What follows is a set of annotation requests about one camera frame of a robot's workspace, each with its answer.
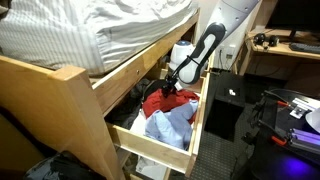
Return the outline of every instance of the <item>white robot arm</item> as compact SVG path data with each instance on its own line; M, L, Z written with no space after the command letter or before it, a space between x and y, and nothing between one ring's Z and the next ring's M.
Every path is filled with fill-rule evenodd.
M209 20L209 26L200 37L194 51L167 75L167 85L162 88L165 96L179 81L194 84L201 70L216 47L226 39L247 18L260 0L220 0Z

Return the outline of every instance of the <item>open drawer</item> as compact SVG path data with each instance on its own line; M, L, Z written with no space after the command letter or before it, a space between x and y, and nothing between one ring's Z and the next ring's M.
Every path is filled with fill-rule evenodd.
M166 69L154 67L145 77L148 79L164 79L166 74ZM193 132L188 151L175 148L171 145L153 140L146 136L135 134L122 127L107 123L113 143L127 151L144 156L150 160L165 165L170 169L174 169L184 173L186 176L189 176L198 155L201 132L203 130L205 104L210 75L209 73L204 73L203 76L204 77L201 77L196 84L187 88L187 90L200 94L196 120L193 124Z

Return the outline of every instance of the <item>wooden bed frame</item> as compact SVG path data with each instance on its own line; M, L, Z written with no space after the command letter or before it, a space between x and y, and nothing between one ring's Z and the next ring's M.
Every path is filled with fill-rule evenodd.
M114 145L189 176L199 150L209 76L204 74L190 87L201 97L189 151L105 123L104 116L141 78L161 78L166 73L155 65L195 27L198 17L199 11L101 79L89 79L79 67L52 71L0 56L0 106L39 141L57 151L71 151L107 179L124 179Z

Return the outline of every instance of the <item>bed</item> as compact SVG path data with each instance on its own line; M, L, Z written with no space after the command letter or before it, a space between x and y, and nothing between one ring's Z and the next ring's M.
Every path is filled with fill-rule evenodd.
M0 46L11 58L55 70L74 65L96 76L185 23L196 10L191 0L14 0L0 23Z
M108 114L143 77L163 78L159 59L186 33L194 31L199 11L185 23L131 56L102 78L83 67L57 70L0 56L0 106L8 109L41 142L73 152L107 179L123 179L122 156L115 146L189 176L203 129L209 75L189 89L201 94L188 151L105 123Z

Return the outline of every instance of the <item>white bedsheet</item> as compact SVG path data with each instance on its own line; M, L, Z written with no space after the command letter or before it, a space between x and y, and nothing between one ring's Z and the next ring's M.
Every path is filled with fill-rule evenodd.
M0 21L4 55L47 68L110 71L185 23L191 0L12 0Z

